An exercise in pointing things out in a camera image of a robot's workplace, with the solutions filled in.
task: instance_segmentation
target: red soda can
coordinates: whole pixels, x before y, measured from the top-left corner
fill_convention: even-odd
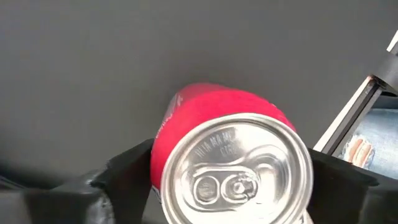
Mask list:
[[[173,97],[150,174],[169,223],[296,222],[313,181],[309,153],[281,110],[253,93],[209,83]],[[268,220],[266,211],[273,214]]]

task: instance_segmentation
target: black mount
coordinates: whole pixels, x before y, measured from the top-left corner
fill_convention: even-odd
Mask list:
[[[52,190],[0,193],[2,223],[141,223],[150,191],[153,139],[112,158],[103,169]],[[313,151],[315,224],[398,223],[398,180]]]

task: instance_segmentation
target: gray wall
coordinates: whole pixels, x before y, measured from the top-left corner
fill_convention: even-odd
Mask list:
[[[192,82],[268,98],[314,146],[398,28],[391,1],[0,3],[0,166],[59,183],[154,136]]]

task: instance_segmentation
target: denim jeans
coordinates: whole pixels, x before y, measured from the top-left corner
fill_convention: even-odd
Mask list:
[[[339,158],[398,179],[398,110],[371,109]]]

